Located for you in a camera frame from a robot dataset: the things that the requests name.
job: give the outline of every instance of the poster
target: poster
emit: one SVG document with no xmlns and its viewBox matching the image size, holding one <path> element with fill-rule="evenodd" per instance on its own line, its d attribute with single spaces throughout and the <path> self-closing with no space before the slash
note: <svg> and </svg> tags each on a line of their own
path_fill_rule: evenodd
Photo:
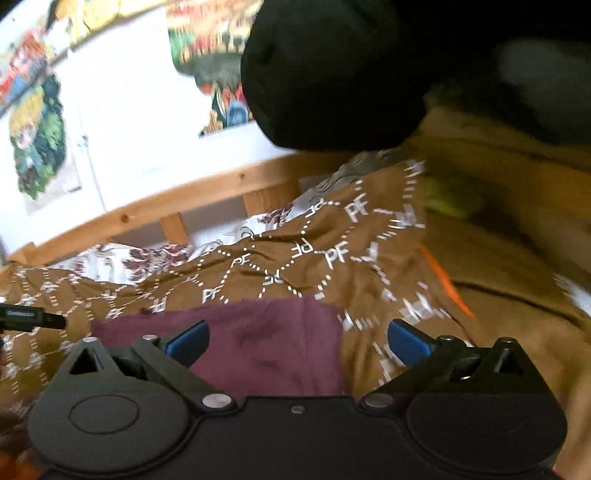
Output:
<svg viewBox="0 0 591 480">
<path fill-rule="evenodd" d="M 50 7 L 46 43 L 50 61 L 99 32 L 117 18 L 144 12 L 165 0 L 55 0 Z"/>
<path fill-rule="evenodd" d="M 80 189 L 53 74 L 22 97 L 9 119 L 18 189 L 30 215 Z"/>
<path fill-rule="evenodd" d="M 45 71 L 47 12 L 0 54 L 0 116 Z"/>
<path fill-rule="evenodd" d="M 242 93 L 240 60 L 261 5 L 262 0 L 181 0 L 166 6 L 174 66 L 212 98 L 200 135 L 253 120 Z"/>
<path fill-rule="evenodd" d="M 117 18 L 130 17 L 164 1 L 53 0 L 47 10 L 39 12 L 39 19 L 0 54 L 0 116 L 69 48 Z"/>
</svg>

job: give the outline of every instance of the metal screw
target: metal screw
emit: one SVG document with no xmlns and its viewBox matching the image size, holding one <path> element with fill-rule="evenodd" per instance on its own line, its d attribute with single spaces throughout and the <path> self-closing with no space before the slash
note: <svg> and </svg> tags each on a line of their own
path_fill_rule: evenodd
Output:
<svg viewBox="0 0 591 480">
<path fill-rule="evenodd" d="M 201 403 L 207 408 L 226 408 L 232 403 L 232 397 L 224 393 L 210 393 L 203 397 Z"/>
<path fill-rule="evenodd" d="M 392 404 L 394 399 L 387 393 L 370 393 L 363 401 L 371 408 L 386 408 Z"/>
</svg>

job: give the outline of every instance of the pillow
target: pillow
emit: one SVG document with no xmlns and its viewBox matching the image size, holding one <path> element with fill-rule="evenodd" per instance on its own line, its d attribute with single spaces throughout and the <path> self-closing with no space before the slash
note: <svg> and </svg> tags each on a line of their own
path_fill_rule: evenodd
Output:
<svg viewBox="0 0 591 480">
<path fill-rule="evenodd" d="M 81 277 L 96 281 L 135 285 L 150 275 L 184 264 L 193 250 L 190 245 L 164 245 L 158 248 L 95 245 L 75 257 L 52 265 L 52 268 L 72 270 Z"/>
</svg>

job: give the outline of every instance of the maroon cloth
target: maroon cloth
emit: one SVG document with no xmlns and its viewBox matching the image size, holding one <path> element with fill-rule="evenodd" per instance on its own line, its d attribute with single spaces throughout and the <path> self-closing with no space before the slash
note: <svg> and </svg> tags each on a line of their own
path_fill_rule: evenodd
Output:
<svg viewBox="0 0 591 480">
<path fill-rule="evenodd" d="M 129 315 L 94 321 L 92 334 L 105 346 L 127 346 L 142 335 L 163 337 L 198 320 L 209 324 L 210 343 L 191 372 L 236 398 L 346 392 L 342 327 L 334 307 L 312 297 Z"/>
</svg>

